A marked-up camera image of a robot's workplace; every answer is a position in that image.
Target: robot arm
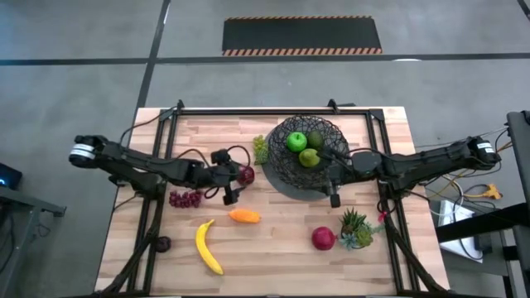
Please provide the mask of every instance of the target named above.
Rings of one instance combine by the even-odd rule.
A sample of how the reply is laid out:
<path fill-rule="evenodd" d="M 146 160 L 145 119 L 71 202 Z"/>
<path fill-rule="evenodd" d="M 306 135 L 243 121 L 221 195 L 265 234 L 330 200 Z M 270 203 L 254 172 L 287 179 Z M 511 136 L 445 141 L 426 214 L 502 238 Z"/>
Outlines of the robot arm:
<path fill-rule="evenodd" d="M 107 171 L 114 184 L 127 181 L 135 191 L 145 195 L 155 194 L 161 182 L 167 180 L 191 189 L 224 187 L 224 204 L 236 203 L 239 193 L 232 191 L 230 182 L 238 178 L 240 164 L 232 161 L 226 150 L 213 152 L 211 159 L 217 166 L 185 158 L 165 160 L 125 148 L 102 136 L 77 136 L 69 156 L 72 165 Z"/>
<path fill-rule="evenodd" d="M 331 196 L 332 207 L 340 206 L 337 186 L 379 179 L 388 184 L 389 199 L 400 199 L 418 183 L 460 169 L 490 170 L 500 160 L 491 144 L 481 137 L 468 137 L 447 147 L 416 154 L 385 155 L 371 149 L 357 149 L 352 156 L 325 149 L 320 156 L 332 161 L 330 183 L 323 191 Z"/>

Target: desk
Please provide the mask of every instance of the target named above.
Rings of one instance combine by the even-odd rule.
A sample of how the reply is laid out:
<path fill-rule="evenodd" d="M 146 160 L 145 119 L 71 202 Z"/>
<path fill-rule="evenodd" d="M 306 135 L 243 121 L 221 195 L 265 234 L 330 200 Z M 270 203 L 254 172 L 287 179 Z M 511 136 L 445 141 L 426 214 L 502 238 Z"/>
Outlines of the desk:
<path fill-rule="evenodd" d="M 414 146 L 404 108 L 382 109 L 392 151 L 413 153 Z M 135 123 L 144 123 L 159 112 L 159 108 L 141 108 Z M 196 148 L 209 156 L 212 151 L 234 144 L 243 145 L 252 152 L 253 138 L 259 134 L 267 135 L 287 117 L 288 115 L 181 115 L 177 120 L 172 154 L 176 156 L 187 149 Z M 364 117 L 341 114 L 322 117 L 340 128 L 350 148 L 369 147 Z M 130 147 L 150 154 L 156 129 L 157 122 L 135 128 Z M 168 127 L 165 127 L 164 134 L 167 135 L 168 131 Z M 380 136 L 376 133 L 382 150 Z M 164 156 L 166 139 L 162 138 L 164 141 L 160 156 Z M 230 155 L 236 161 L 246 161 L 243 151 L 233 150 Z M 186 157 L 200 159 L 195 153 Z M 254 169 L 256 180 L 242 192 L 236 205 L 223 205 L 223 191 L 215 198 L 203 201 L 198 209 L 174 209 L 166 200 L 160 235 L 172 239 L 172 248 L 168 252 L 157 254 L 152 295 L 395 294 L 385 233 L 375 235 L 369 247 L 352 252 L 346 251 L 338 243 L 327 252 L 317 251 L 311 245 L 311 232 L 316 227 L 324 225 L 340 231 L 339 217 L 346 208 L 355 207 L 361 214 L 367 214 L 369 222 L 376 224 L 378 212 L 375 205 L 379 194 L 375 181 L 343 186 L 340 189 L 342 206 L 332 209 L 328 199 L 305 202 L 279 194 L 268 183 L 261 168 L 256 166 Z M 166 190 L 166 197 L 172 190 L 182 189 L 170 185 Z M 130 188 L 122 188 L 118 192 L 116 204 L 130 198 L 132 194 Z M 411 196 L 402 203 L 414 253 L 436 281 L 448 288 L 427 202 Z M 96 290 L 105 288 L 130 257 L 141 206 L 141 199 L 133 200 L 120 207 L 113 215 Z M 261 223 L 235 223 L 228 216 L 228 212 L 234 208 L 258 211 L 262 215 Z M 223 267 L 223 276 L 216 276 L 211 272 L 195 248 L 197 227 L 210 219 L 215 219 L 215 222 L 207 234 L 207 244 Z M 401 253 L 399 256 L 403 279 L 407 285 L 405 259 Z M 145 264 L 141 263 L 139 278 L 144 275 L 144 267 Z"/>

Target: hazard stripe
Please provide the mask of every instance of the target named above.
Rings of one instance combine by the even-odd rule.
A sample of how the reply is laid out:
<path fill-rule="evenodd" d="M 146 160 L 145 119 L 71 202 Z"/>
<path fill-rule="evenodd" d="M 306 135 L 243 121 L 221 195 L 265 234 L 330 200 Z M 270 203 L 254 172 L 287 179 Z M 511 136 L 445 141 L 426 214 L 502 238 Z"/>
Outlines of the hazard stripe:
<path fill-rule="evenodd" d="M 372 18 L 372 16 L 273 16 L 273 17 L 227 17 L 225 21 L 237 20 L 295 20 L 295 19 L 336 19 L 336 18 Z"/>
<path fill-rule="evenodd" d="M 297 49 L 231 49 L 223 56 L 249 55 L 380 55 L 381 48 L 297 48 Z"/>

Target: red apple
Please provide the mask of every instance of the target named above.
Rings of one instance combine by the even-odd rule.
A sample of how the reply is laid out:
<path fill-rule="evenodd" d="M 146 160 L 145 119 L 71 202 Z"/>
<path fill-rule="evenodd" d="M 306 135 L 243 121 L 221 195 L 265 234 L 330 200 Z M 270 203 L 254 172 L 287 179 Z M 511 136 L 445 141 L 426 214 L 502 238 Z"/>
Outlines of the red apple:
<path fill-rule="evenodd" d="M 251 166 L 239 166 L 238 182 L 241 186 L 247 186 L 254 182 L 254 169 Z"/>
<path fill-rule="evenodd" d="M 335 235 L 327 227 L 319 227 L 313 231 L 311 241 L 316 249 L 330 250 L 335 244 Z"/>

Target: green apple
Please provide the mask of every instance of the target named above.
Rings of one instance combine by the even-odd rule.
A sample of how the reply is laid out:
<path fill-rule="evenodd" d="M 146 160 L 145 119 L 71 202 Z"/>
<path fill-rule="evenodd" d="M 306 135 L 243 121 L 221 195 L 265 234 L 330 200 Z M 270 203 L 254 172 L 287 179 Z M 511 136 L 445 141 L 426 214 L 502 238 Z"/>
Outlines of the green apple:
<path fill-rule="evenodd" d="M 298 160 L 304 167 L 316 166 L 320 162 L 320 157 L 318 157 L 316 153 L 317 150 L 315 149 L 305 149 L 298 156 Z"/>
<path fill-rule="evenodd" d="M 324 137 L 319 131 L 309 132 L 307 135 L 307 146 L 316 150 L 321 150 L 324 146 Z"/>
<path fill-rule="evenodd" d="M 287 137 L 287 148 L 292 152 L 300 152 L 306 149 L 307 138 L 302 132 L 291 132 Z"/>

